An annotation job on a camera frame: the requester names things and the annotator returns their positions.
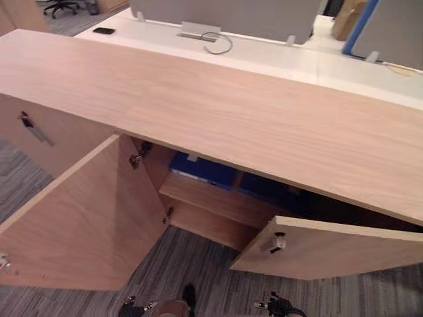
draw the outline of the cabinet top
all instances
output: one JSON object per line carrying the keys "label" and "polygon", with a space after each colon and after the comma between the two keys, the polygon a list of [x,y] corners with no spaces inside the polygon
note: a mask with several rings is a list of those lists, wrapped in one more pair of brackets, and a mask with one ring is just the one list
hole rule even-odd
{"label": "cabinet top", "polygon": [[2,94],[423,225],[420,110],[33,31],[0,52]]}

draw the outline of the cable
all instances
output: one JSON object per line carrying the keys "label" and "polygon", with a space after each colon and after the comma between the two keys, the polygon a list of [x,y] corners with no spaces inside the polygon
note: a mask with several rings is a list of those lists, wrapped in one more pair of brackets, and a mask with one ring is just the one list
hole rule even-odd
{"label": "cable", "polygon": [[203,36],[205,36],[206,34],[215,34],[215,35],[217,35],[217,36],[221,36],[222,38],[225,38],[225,39],[229,42],[229,48],[228,48],[227,50],[225,50],[225,51],[222,51],[222,52],[212,52],[212,51],[211,51],[211,50],[210,50],[207,46],[204,46],[204,49],[205,49],[208,53],[211,53],[211,54],[213,54],[213,55],[221,55],[221,54],[227,53],[227,52],[229,52],[230,50],[232,50],[232,47],[233,47],[233,42],[232,42],[231,38],[230,38],[230,37],[228,37],[227,35],[220,34],[220,33],[217,33],[217,32],[206,32],[206,33],[201,34],[201,36],[200,36],[200,40],[202,40],[202,39],[203,39]]}

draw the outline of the floor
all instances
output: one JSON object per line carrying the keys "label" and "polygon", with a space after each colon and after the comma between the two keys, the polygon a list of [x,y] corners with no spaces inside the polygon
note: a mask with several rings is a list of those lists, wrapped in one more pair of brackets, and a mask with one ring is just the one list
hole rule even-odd
{"label": "floor", "polygon": [[[116,9],[113,12],[101,14],[101,15],[90,15],[88,10],[85,8],[84,1],[77,0],[81,9],[77,11],[76,15],[73,15],[71,10],[65,9],[64,11],[59,10],[56,12],[56,19],[52,18],[52,10],[48,11],[46,20],[53,33],[62,34],[67,36],[75,36],[82,31],[100,23],[106,18],[115,15],[116,13],[127,9],[128,6]],[[44,10],[52,4],[52,2],[37,2],[39,8]]]}
{"label": "floor", "polygon": [[[109,15],[80,12],[49,18],[55,33],[73,36]],[[0,222],[52,180],[24,153],[0,141]],[[119,292],[0,286],[0,317],[117,316],[128,295],[139,304],[175,299],[186,283],[198,292],[198,317],[266,316],[252,307],[277,291],[309,317],[423,317],[423,264],[349,277],[298,281],[230,271],[237,252],[169,227]]]}

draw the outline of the black phone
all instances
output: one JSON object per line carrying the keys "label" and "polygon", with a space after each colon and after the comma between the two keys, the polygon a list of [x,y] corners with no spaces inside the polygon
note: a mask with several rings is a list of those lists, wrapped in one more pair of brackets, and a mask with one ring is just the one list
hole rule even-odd
{"label": "black phone", "polygon": [[101,33],[101,34],[113,34],[115,29],[113,28],[96,28],[93,32]]}

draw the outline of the office chair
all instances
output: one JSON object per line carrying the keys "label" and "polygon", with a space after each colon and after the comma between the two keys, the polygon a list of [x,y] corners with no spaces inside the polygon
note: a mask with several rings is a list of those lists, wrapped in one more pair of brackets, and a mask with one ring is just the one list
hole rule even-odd
{"label": "office chair", "polygon": [[52,12],[52,17],[53,18],[56,18],[56,16],[54,14],[59,9],[61,9],[62,11],[64,9],[71,9],[73,15],[76,15],[77,14],[77,11],[73,7],[71,7],[71,5],[76,5],[76,8],[77,9],[80,9],[81,8],[78,3],[72,2],[72,1],[66,1],[66,0],[48,0],[46,2],[50,2],[50,1],[55,1],[56,3],[54,3],[53,5],[49,5],[48,7],[46,7],[44,9],[44,11],[43,11],[43,14],[44,15],[47,15],[47,10],[53,9],[53,12]]}

